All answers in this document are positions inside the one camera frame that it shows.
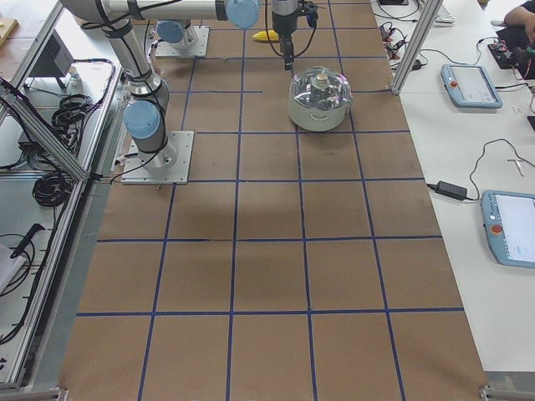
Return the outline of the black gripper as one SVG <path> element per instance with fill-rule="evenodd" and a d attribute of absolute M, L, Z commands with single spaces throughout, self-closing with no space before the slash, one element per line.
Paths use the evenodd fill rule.
<path fill-rule="evenodd" d="M 280 51 L 283 55 L 285 70 L 293 66 L 293 41 L 290 38 L 298 26 L 298 1 L 273 0 L 272 1 L 273 30 L 280 39 Z"/>

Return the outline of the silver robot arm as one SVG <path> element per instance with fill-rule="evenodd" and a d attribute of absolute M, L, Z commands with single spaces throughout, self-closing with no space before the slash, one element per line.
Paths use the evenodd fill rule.
<path fill-rule="evenodd" d="M 62 1 L 84 29 L 100 29 L 107 37 L 128 80 L 134 99 L 155 95 L 166 98 L 169 90 L 150 66 L 133 33 L 134 20 L 189 21 L 206 19 L 229 21 L 241 29 L 258 19 L 259 1 Z"/>
<path fill-rule="evenodd" d="M 159 20 L 156 24 L 159 39 L 177 49 L 187 49 L 196 45 L 198 36 L 189 20 Z"/>

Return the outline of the person forearm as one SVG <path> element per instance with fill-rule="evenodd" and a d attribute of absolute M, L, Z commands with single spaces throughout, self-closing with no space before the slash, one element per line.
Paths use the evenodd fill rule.
<path fill-rule="evenodd" d="M 523 26 L 531 32 L 534 29 L 534 1 L 526 1 L 512 9 L 505 16 L 504 23 L 507 26 Z"/>

